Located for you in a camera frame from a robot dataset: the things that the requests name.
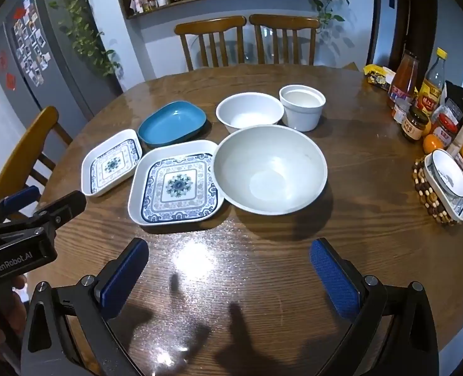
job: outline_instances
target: dark wooden door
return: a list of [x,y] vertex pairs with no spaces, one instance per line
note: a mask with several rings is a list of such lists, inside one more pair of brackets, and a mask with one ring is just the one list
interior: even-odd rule
[[397,0],[397,22],[390,55],[390,69],[396,71],[404,50],[418,57],[418,89],[428,70],[437,29],[437,0]]

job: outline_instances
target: red sticker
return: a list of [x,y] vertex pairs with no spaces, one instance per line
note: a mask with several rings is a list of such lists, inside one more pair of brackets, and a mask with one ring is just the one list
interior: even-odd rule
[[22,19],[26,15],[26,10],[24,8],[18,7],[14,12],[14,19]]
[[7,74],[5,76],[5,86],[9,90],[15,90],[15,76],[13,74]]
[[0,69],[2,71],[7,70],[7,53],[5,51],[0,52]]

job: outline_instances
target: blue oval dish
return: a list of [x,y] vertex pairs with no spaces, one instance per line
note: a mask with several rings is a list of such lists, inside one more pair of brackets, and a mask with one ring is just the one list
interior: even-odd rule
[[180,100],[150,115],[139,126],[138,135],[150,147],[182,143],[197,134],[206,119],[202,109]]

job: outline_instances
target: yellow cap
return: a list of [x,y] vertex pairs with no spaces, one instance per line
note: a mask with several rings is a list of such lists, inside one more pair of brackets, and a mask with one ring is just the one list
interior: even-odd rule
[[448,53],[440,48],[437,48],[437,56],[440,56],[443,60],[448,58]]

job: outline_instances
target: screw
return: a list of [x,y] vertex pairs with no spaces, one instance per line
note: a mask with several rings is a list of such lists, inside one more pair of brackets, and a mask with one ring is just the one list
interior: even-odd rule
[[80,282],[82,283],[83,286],[89,286],[92,283],[94,283],[94,280],[95,280],[95,277],[88,274],[87,276],[83,276]]
[[423,291],[423,284],[419,283],[418,281],[413,281],[413,288],[416,291]]
[[378,284],[378,279],[375,276],[365,276],[364,280],[370,286],[375,286]]
[[47,283],[45,281],[41,281],[37,284],[37,291],[43,291],[47,288]]

